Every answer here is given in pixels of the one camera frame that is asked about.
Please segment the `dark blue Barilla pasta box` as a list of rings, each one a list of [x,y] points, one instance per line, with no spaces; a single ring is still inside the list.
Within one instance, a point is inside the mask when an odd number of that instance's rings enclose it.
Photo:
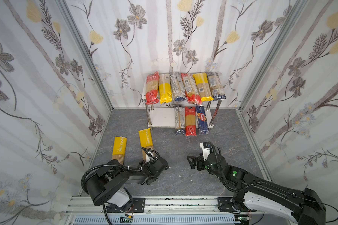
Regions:
[[[209,128],[207,125],[207,117],[205,109],[203,106],[196,106],[196,115],[197,115],[197,124],[199,129],[199,134],[206,135],[209,133]]]

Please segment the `yellow Pastatime spaghetti bag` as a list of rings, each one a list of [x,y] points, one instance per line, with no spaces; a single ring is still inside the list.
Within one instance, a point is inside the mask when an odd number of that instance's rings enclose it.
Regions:
[[[151,128],[140,130],[140,145],[146,149],[154,150],[152,135],[151,135]]]

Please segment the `red spaghetti bag with label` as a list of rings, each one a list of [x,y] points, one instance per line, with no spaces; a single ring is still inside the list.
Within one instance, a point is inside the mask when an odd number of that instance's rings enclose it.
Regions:
[[[194,77],[190,74],[184,73],[181,74],[181,77],[185,87],[188,103],[194,105],[202,105],[202,100],[199,95]]]

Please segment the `clear spaghetti bag blue end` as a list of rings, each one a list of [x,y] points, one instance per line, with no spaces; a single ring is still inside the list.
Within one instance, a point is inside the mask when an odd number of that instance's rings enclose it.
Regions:
[[[173,100],[176,102],[187,100],[186,93],[185,93],[185,87],[182,81],[181,74],[179,72],[171,72],[170,82],[171,82]]]

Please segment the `dark blue clear spaghetti bag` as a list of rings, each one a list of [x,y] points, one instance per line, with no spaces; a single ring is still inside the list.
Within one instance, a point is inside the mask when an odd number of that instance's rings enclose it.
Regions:
[[[217,72],[207,72],[207,79],[211,91],[212,98],[214,100],[226,99],[223,86],[220,81],[220,76]]]

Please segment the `brown and yellow spaghetti pack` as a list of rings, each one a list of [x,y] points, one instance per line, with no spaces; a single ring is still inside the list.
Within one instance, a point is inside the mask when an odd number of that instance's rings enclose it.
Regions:
[[[159,75],[159,95],[161,104],[170,103],[172,101],[170,74]]]

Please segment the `yellow-end spaghetti bag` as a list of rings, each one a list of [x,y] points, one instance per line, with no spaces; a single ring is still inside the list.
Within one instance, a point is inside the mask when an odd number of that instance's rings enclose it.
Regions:
[[[207,74],[206,73],[196,73],[193,74],[199,95],[201,97],[201,101],[212,101],[214,100],[211,94],[211,90],[209,87]]]

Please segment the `red clear spaghetti bag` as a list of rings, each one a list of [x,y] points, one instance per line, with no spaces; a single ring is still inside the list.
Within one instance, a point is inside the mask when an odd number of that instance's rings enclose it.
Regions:
[[[153,105],[158,103],[159,72],[156,71],[146,77],[146,104]]]

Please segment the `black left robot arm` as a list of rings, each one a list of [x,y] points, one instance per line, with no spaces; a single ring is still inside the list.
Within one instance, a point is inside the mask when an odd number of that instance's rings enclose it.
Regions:
[[[150,185],[160,174],[169,169],[168,162],[157,151],[141,148],[151,161],[141,162],[138,168],[124,166],[113,159],[88,169],[81,178],[81,188],[95,206],[108,202],[124,184]]]

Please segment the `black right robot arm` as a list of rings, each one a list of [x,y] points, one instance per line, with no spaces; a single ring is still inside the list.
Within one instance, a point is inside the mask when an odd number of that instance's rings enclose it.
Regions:
[[[216,176],[227,190],[233,192],[234,209],[268,212],[298,225],[326,223],[326,207],[314,190],[287,188],[231,166],[212,142],[202,143],[201,148],[198,157],[187,157],[190,167]]]

